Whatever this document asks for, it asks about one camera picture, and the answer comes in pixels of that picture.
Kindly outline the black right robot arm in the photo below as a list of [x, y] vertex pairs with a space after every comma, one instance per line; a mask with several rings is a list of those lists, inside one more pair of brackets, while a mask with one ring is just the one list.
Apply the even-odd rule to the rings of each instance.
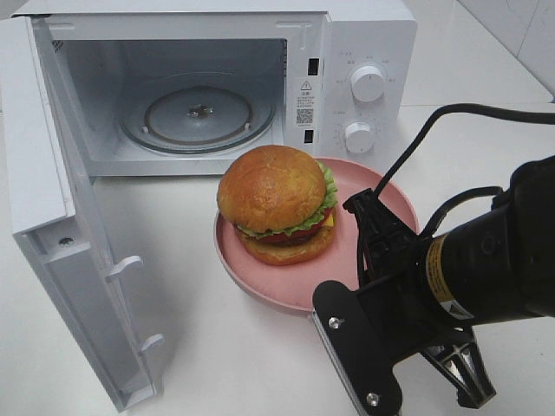
[[520, 166], [507, 189], [473, 188], [410, 230], [368, 189], [345, 202], [356, 218], [358, 307], [387, 365], [422, 354], [456, 388], [460, 406], [494, 394], [476, 325], [554, 313], [554, 160]]

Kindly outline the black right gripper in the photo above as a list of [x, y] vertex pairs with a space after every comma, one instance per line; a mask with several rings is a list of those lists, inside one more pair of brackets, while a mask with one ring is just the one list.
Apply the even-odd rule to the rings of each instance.
[[380, 349], [391, 360], [421, 355], [456, 389], [461, 407], [479, 409], [496, 395], [474, 331], [458, 323], [437, 303], [424, 276], [429, 241], [397, 217], [368, 188], [349, 197], [343, 209], [353, 214], [357, 259], [367, 264], [356, 291]]

